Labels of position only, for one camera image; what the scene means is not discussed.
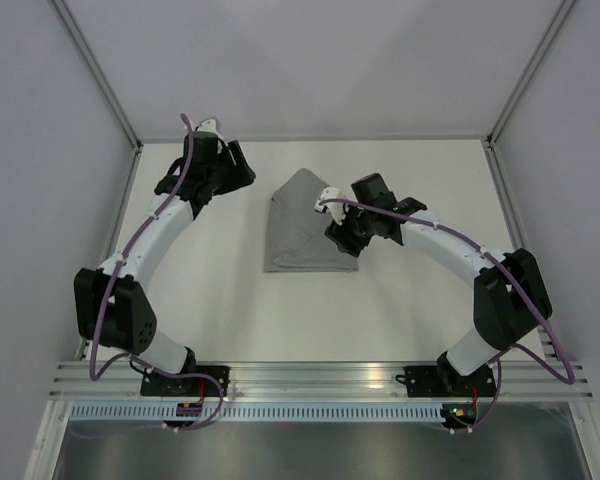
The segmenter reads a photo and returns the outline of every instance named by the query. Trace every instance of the folded cloth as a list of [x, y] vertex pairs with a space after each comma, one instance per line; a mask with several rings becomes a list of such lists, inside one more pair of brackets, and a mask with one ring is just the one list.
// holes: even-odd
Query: folded cloth
[[271, 197], [264, 247], [265, 272], [350, 272], [358, 260], [338, 251], [324, 232], [331, 215], [313, 207], [328, 185], [306, 168]]

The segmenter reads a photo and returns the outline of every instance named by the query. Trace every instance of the table surface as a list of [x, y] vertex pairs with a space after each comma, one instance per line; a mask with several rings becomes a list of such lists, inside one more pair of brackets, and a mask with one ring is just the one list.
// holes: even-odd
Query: table surface
[[[431, 258], [389, 240], [374, 238], [354, 273], [267, 274], [263, 254], [271, 194], [303, 167], [351, 198], [352, 182], [379, 172], [396, 197], [415, 197], [441, 222], [510, 250], [478, 140], [248, 142], [242, 148], [256, 182], [214, 198], [145, 286], [160, 330], [203, 361], [425, 361], [471, 328], [471, 289]], [[181, 154], [179, 144], [145, 145], [119, 247], [146, 217], [156, 183]], [[542, 355], [535, 331], [522, 343]], [[505, 359], [526, 357], [511, 352]]]

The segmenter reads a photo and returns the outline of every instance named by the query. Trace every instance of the gray floor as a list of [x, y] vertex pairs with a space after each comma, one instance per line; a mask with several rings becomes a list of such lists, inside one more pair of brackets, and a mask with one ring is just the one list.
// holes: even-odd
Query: gray floor
[[[80, 422], [79, 433], [129, 422]], [[217, 423], [84, 441], [67, 436], [56, 479], [589, 479], [566, 411], [498, 406], [471, 435], [418, 424]]]

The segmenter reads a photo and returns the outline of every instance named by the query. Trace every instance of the light blue slotted strip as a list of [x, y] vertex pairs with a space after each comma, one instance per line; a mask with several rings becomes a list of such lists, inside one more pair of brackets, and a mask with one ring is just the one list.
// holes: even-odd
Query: light blue slotted strip
[[[211, 414], [217, 402], [206, 400], [200, 418]], [[74, 402], [71, 420], [183, 421], [176, 415], [177, 402], [80, 401]], [[440, 423], [442, 404], [357, 402], [236, 402], [225, 403], [218, 421], [230, 422], [328, 422], [328, 423]]]

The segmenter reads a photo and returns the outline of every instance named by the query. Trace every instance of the robotic arm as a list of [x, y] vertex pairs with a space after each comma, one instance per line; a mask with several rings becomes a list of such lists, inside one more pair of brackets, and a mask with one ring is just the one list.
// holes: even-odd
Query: robotic arm
[[[167, 207], [156, 214], [183, 174], [188, 145], [187, 135], [183, 156], [173, 162], [154, 190], [149, 210], [153, 221], [128, 252], [117, 275], [112, 297], [107, 299], [100, 337], [100, 344], [170, 373], [194, 372], [195, 354], [157, 329], [157, 319], [144, 289], [171, 244], [213, 196], [251, 185], [255, 179], [238, 142], [225, 143], [217, 121], [205, 120], [193, 132], [192, 160], [180, 189]], [[78, 330], [85, 339], [93, 339], [105, 287], [120, 260], [124, 260], [122, 250], [95, 270], [83, 268], [74, 279]]]
[[[474, 248], [448, 232], [438, 229], [438, 220], [427, 206], [409, 197], [400, 202], [389, 191], [382, 177], [374, 173], [351, 185], [361, 204], [408, 215], [415, 222], [384, 216], [343, 203], [323, 203], [344, 199], [336, 188], [326, 188], [315, 209], [327, 210], [333, 222], [325, 235], [341, 252], [358, 257], [375, 235], [390, 238], [400, 245], [416, 248], [463, 279], [474, 292], [472, 328], [456, 345], [438, 358], [437, 376], [447, 391], [466, 385], [469, 377], [486, 362], [533, 330], [538, 324], [518, 293], [494, 265]], [[424, 220], [433, 228], [418, 224]], [[522, 285], [544, 318], [553, 310], [538, 265], [531, 253], [489, 249]]]

